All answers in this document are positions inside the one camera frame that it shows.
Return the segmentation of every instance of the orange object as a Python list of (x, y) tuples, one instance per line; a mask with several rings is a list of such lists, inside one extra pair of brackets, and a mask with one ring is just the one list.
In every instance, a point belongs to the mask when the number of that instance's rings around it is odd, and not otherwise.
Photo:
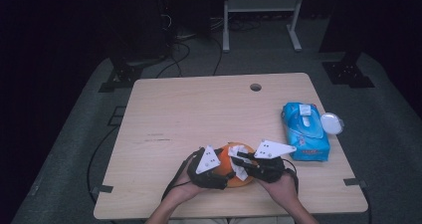
[[(218, 154), (218, 158), (220, 159), (221, 163), (214, 169), (214, 173), (219, 175), (227, 175), (228, 173), (233, 171), (232, 164), (230, 162), (229, 156), (229, 147), (236, 146), (236, 145), (244, 145), (249, 152), (255, 152), (254, 148), (241, 143), (241, 142), (229, 142), (225, 146), (223, 146), (223, 151)], [(242, 181), (239, 177), (235, 176), (227, 182), (227, 187), (240, 187), (250, 183), (254, 177), (248, 176), (245, 181)]]

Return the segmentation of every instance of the metal stand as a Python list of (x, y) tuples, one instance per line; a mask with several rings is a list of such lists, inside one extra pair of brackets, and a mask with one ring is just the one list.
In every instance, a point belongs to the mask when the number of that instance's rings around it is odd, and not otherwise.
[(99, 93), (112, 93), (114, 89), (132, 88), (135, 81), (140, 78), (143, 69), (127, 66), (125, 70), (111, 71), (107, 81), (102, 83)]
[(302, 50), (302, 46), (296, 35), (296, 24), (299, 17), (303, 0), (224, 0), (224, 28), (223, 28), (223, 52), (230, 52), (229, 45), (229, 13), (230, 12), (276, 12), (293, 11), (292, 24), (287, 26), (293, 46), (296, 52)]
[(356, 65), (360, 52), (346, 52), (340, 62), (322, 63), (331, 82), (335, 85), (349, 85), (351, 88), (374, 88), (369, 77), (364, 76)]

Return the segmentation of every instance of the blue tissue pack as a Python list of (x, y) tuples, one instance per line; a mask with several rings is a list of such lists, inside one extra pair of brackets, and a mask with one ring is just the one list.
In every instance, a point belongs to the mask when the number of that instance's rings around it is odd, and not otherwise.
[(287, 103), (283, 107), (282, 120), (288, 144), (297, 149), (291, 153), (293, 160), (328, 161), (328, 138), (315, 105)]

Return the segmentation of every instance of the wooden table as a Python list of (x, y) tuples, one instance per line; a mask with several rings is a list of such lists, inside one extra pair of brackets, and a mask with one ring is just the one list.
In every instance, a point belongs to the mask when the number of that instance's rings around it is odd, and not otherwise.
[[(261, 90), (252, 91), (251, 85)], [(281, 112), (287, 102), (312, 103), (325, 113), (306, 74), (137, 81), (105, 174), (104, 185), (112, 192), (100, 193), (96, 218), (148, 218), (181, 162), (199, 146), (237, 141), (257, 148), (263, 138), (286, 143)], [(338, 139), (331, 135), (329, 142), (327, 162), (294, 162), (300, 199), (311, 213), (364, 212), (367, 203), (359, 186), (344, 184), (354, 174)], [(286, 214), (253, 181), (201, 193), (172, 217)]]

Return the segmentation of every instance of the plastic container lid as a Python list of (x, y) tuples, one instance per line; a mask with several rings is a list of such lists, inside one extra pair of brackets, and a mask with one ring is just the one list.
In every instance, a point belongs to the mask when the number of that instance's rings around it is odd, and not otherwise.
[(343, 121), (334, 113), (327, 112), (320, 117), (320, 123), (326, 133), (339, 134), (344, 127)]

